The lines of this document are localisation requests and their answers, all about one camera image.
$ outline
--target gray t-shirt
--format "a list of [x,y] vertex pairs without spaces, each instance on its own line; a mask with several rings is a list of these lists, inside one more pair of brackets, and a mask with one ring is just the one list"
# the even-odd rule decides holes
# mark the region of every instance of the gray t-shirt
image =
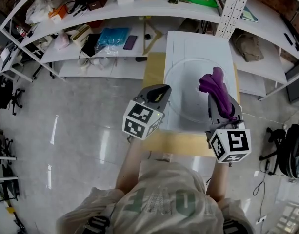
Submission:
[[88,198],[57,221],[57,233],[82,234],[103,216],[106,233],[151,234],[249,233],[253,229],[240,208],[240,201],[218,204],[205,194],[201,176],[178,163],[149,161],[143,175],[126,195],[118,189],[93,188]]

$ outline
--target glossy gray floor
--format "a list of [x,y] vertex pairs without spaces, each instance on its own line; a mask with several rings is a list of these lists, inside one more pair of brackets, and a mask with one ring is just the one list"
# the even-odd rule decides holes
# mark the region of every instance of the glossy gray floor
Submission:
[[[27,66],[31,72],[37,68],[35,62]],[[53,234],[56,219],[78,206],[91,187],[114,187],[128,147],[126,134],[121,131],[122,115],[141,83],[108,78],[68,78],[63,82],[51,79],[46,70],[33,83],[19,81],[19,86],[26,89],[23,108],[16,116],[0,109],[0,126],[14,140],[12,151],[18,160],[12,167],[19,177],[21,193],[14,206],[29,233]],[[241,94],[241,105],[245,113],[278,122],[285,122],[299,109],[289,105],[285,90],[264,101]],[[263,174],[254,173],[259,170],[259,155],[271,152],[271,146],[265,145],[265,129],[280,128],[281,124],[249,115],[244,119],[251,129],[253,151],[230,168],[228,196],[242,200],[248,219],[259,233],[260,225],[255,221],[263,188],[257,196],[252,192]],[[298,120],[299,112],[287,124]],[[215,163],[214,158],[191,156],[175,156],[173,161],[192,167],[205,179],[211,176]],[[262,215],[274,212],[280,180],[281,176],[266,176]],[[269,217],[263,232],[277,218]]]

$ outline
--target white table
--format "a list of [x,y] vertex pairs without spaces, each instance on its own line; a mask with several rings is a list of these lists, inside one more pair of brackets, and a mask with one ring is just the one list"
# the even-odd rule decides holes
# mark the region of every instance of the white table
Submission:
[[[237,101],[235,69],[228,40],[199,33],[168,32],[164,84],[171,86],[172,93],[164,110],[161,129],[198,134],[205,134],[209,130],[208,94],[198,91],[198,86],[199,79],[207,73],[212,74],[214,66],[223,69],[224,83],[229,94]],[[172,70],[178,71],[170,79],[169,72]],[[183,112],[200,117],[203,122],[189,120],[180,115]]]
[[7,77],[8,79],[14,80],[12,77],[10,77],[9,75],[7,75],[5,72],[6,71],[12,71],[13,73],[15,73],[16,75],[22,77],[23,79],[32,82],[33,80],[31,78],[29,78],[28,76],[24,75],[23,73],[19,72],[18,70],[13,68],[13,65],[16,64],[17,61],[17,55],[19,53],[19,48],[17,48],[16,50],[14,50],[11,53],[11,58],[10,60],[7,62],[7,64],[4,66],[3,70],[3,60],[2,58],[0,58],[0,74],[4,75],[5,77]]
[[[0,156],[0,159],[2,160],[16,160],[16,157],[4,157],[4,156]],[[1,180],[15,180],[18,179],[17,176],[11,176],[11,177],[0,177],[0,181]]]

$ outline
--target smartphone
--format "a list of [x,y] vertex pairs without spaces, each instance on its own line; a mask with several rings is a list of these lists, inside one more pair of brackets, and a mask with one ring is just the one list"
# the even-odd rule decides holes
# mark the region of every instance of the smartphone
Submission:
[[124,45],[123,49],[125,49],[125,50],[133,49],[134,43],[135,43],[137,38],[138,38],[138,36],[129,36],[128,39],[125,42],[125,45]]

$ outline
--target purple cloth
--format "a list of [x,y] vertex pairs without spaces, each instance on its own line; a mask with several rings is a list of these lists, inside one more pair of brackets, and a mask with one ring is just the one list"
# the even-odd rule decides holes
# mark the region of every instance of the purple cloth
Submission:
[[214,67],[213,74],[206,74],[200,78],[199,91],[210,93],[217,103],[219,114],[226,119],[232,119],[232,103],[223,83],[224,73],[221,68]]

